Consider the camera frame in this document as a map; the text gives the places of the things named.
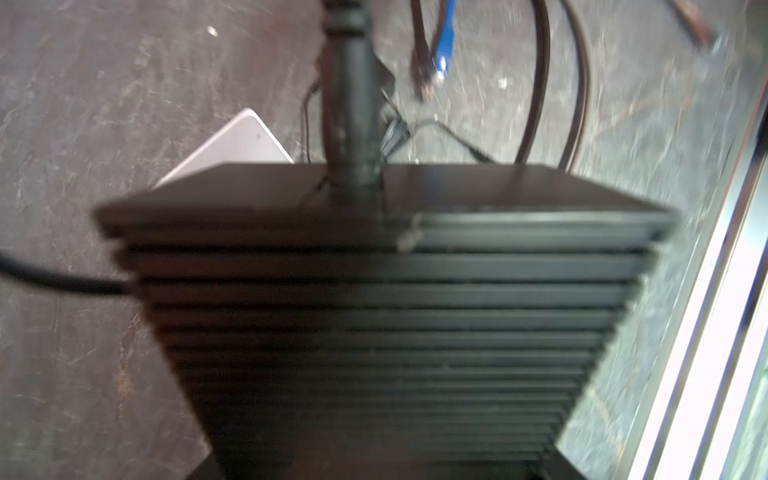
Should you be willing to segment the black power adapter with cable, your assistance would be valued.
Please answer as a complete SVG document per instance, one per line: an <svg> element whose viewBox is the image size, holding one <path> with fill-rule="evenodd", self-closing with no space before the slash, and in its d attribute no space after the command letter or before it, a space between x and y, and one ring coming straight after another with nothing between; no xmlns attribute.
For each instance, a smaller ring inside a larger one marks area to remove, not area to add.
<svg viewBox="0 0 768 480"><path fill-rule="evenodd" d="M380 182L385 99L367 1L323 1L325 45L318 59L326 178L343 190Z"/></svg>

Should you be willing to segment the black network switch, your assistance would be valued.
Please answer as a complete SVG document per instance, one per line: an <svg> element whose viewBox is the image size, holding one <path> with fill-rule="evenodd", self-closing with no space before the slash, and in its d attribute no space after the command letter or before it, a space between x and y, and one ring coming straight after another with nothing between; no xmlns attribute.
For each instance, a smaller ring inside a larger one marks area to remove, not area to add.
<svg viewBox="0 0 768 480"><path fill-rule="evenodd" d="M678 220L541 165L225 164L94 217L226 479L535 475Z"/></svg>

